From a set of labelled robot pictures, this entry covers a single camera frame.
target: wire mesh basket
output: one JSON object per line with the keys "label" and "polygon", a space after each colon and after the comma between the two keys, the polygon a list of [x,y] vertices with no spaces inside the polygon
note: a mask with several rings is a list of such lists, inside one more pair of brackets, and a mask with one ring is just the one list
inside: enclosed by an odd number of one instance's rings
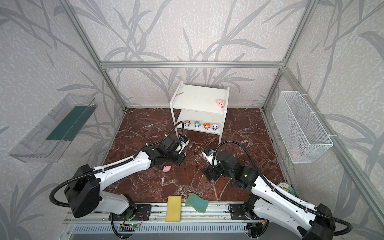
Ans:
{"label": "wire mesh basket", "polygon": [[298,91],[284,91],[272,111],[293,163],[314,162],[333,146],[327,132]]}

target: yellow sponge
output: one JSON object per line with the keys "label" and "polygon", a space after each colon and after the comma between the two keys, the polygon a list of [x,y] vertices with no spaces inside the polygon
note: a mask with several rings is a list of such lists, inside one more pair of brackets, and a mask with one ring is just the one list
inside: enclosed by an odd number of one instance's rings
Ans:
{"label": "yellow sponge", "polygon": [[181,215],[181,196],[169,196],[166,222],[179,222]]}

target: brown marble surface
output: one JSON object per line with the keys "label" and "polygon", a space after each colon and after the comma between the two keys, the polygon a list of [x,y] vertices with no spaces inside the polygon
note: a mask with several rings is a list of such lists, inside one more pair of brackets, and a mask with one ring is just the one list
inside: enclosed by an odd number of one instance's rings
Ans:
{"label": "brown marble surface", "polygon": [[[173,127],[170,109],[129,109],[109,151],[105,164],[133,155],[138,148],[161,140]],[[187,157],[177,167],[164,173],[161,166],[130,175],[106,188],[116,194],[128,194],[135,202],[166,202],[168,196],[181,195],[183,200],[190,192],[209,201],[244,201],[249,195],[220,177],[208,182],[200,169],[209,163],[201,152],[208,146],[216,148],[218,135],[184,130],[189,144],[184,149]],[[222,142],[234,140],[247,147],[263,174],[277,184],[284,181],[263,118],[258,108],[229,108]],[[236,145],[226,144],[220,149],[233,153],[243,165],[251,165],[247,155]]]}

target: wallpaper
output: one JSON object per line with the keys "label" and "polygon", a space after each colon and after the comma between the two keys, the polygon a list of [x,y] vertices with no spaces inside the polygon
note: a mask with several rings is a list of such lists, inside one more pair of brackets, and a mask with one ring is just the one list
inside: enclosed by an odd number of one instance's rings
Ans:
{"label": "wallpaper", "polygon": [[[68,208],[49,202],[83,164],[99,165],[123,111],[57,1],[0,2],[0,238],[51,240]],[[8,153],[68,93],[98,105],[56,163],[23,163]],[[60,191],[58,199],[66,201]]]}
{"label": "wallpaper", "polygon": [[281,61],[307,0],[70,0],[102,61]]}
{"label": "wallpaper", "polygon": [[[380,240],[384,239],[384,229],[361,197],[359,190],[344,171],[332,148],[313,163],[293,164],[272,117],[281,91],[293,91],[288,81],[282,76],[278,87],[272,93],[271,101],[266,106],[266,116],[270,122],[282,159],[288,168],[295,193],[301,199],[314,205],[320,203],[329,207],[333,216],[350,222],[352,232],[337,236],[335,240]],[[343,225],[336,225],[341,230]]]}
{"label": "wallpaper", "polygon": [[[212,81],[204,81],[204,72]],[[108,69],[126,106],[169,107],[179,82],[230,87],[229,106],[261,107],[275,79],[274,68],[112,68]]]}
{"label": "wallpaper", "polygon": [[319,5],[288,67],[384,197],[384,1]]}

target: green mat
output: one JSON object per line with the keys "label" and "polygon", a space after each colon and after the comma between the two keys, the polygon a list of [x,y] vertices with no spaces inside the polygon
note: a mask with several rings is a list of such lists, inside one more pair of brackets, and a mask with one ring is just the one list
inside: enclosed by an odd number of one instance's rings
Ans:
{"label": "green mat", "polygon": [[194,193],[189,193],[188,199],[185,202],[186,206],[191,206],[193,207],[196,211],[200,213],[205,213],[208,207],[208,200],[201,199],[199,196],[197,196]]}
{"label": "green mat", "polygon": [[73,141],[96,107],[75,106],[46,139]]}

